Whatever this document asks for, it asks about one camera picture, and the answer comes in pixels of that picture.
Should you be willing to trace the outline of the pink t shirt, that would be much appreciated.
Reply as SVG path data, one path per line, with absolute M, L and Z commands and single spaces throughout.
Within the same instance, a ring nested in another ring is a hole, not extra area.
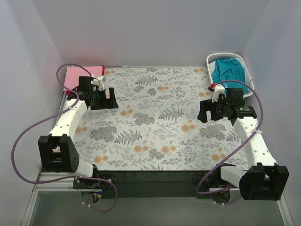
M 85 67 L 89 73 L 77 66 L 68 66 L 64 86 L 69 89 L 77 88 L 78 92 L 96 92 L 99 91 L 96 85 L 91 84 L 93 76 L 102 76 L 102 65 Z

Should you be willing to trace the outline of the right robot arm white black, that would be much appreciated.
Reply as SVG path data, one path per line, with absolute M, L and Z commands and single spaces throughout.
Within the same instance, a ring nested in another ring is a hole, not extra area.
M 246 106 L 242 88 L 224 88 L 214 85 L 210 88 L 213 97 L 200 102 L 198 120 L 230 120 L 240 137 L 247 156 L 248 170 L 222 163 L 215 169 L 213 183 L 218 187 L 231 184 L 237 187 L 244 200 L 278 201 L 289 177 L 287 167 L 280 166 L 271 155 L 259 130 L 259 121 L 253 107 Z

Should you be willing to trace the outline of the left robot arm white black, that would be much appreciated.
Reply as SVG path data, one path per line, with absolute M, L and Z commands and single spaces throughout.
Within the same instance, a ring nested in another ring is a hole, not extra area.
M 113 88 L 106 89 L 104 76 L 80 76 L 76 88 L 69 92 L 64 113 L 47 136 L 38 140 L 42 168 L 48 172 L 83 176 L 89 188 L 96 188 L 100 177 L 91 163 L 80 159 L 73 138 L 79 121 L 87 110 L 117 109 Z

